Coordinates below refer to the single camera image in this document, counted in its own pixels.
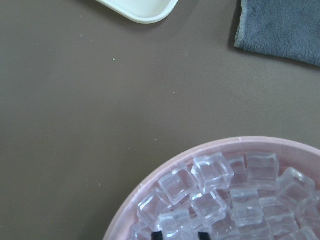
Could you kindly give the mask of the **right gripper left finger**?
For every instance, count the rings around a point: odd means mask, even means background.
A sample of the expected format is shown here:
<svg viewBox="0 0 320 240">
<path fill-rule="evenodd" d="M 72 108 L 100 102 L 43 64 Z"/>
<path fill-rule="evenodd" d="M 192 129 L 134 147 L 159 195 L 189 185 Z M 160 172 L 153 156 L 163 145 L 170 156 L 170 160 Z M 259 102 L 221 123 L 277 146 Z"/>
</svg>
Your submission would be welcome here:
<svg viewBox="0 0 320 240">
<path fill-rule="evenodd" d="M 152 232 L 151 240 L 162 240 L 162 232 L 161 231 Z"/>
</svg>

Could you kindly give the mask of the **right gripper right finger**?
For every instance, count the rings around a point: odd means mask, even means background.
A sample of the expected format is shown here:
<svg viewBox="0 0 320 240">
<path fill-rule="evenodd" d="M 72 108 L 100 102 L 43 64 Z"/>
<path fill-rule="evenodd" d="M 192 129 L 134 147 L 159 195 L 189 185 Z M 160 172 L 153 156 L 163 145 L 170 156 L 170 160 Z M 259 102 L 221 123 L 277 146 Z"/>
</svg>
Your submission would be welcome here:
<svg viewBox="0 0 320 240">
<path fill-rule="evenodd" d="M 209 234 L 207 232 L 198 233 L 199 240 L 209 240 Z"/>
</svg>

